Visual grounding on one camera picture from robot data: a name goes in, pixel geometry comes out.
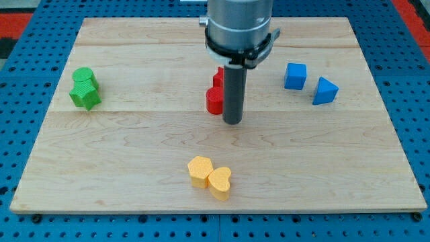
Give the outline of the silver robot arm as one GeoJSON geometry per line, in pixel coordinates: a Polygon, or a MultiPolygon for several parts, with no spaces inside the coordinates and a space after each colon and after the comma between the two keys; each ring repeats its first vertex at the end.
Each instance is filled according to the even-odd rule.
{"type": "Polygon", "coordinates": [[[247,71],[270,54],[280,29],[269,30],[272,0],[208,0],[199,17],[205,27],[208,54],[224,67],[222,118],[227,124],[243,119],[247,71]]]}

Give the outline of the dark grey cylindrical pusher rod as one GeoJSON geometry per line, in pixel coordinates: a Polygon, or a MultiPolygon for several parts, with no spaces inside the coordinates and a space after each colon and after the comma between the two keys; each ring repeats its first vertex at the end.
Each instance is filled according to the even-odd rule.
{"type": "Polygon", "coordinates": [[[243,118],[247,70],[224,66],[222,117],[227,124],[238,124],[243,118]]]}

